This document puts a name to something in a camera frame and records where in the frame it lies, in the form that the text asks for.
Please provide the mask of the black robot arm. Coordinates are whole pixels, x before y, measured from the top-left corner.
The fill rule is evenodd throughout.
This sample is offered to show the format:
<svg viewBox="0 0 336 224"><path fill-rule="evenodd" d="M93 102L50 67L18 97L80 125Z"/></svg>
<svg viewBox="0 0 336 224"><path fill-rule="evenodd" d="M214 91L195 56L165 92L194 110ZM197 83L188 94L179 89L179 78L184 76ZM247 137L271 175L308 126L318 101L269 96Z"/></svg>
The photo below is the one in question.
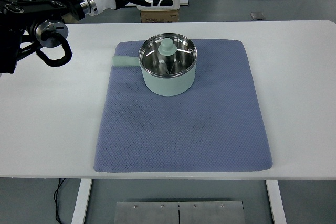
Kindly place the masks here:
<svg viewBox="0 0 336 224"><path fill-rule="evenodd" d="M1 0L1 73L14 73L17 63L36 53L50 67L72 58L67 41L67 14L82 20L86 0Z"/></svg>

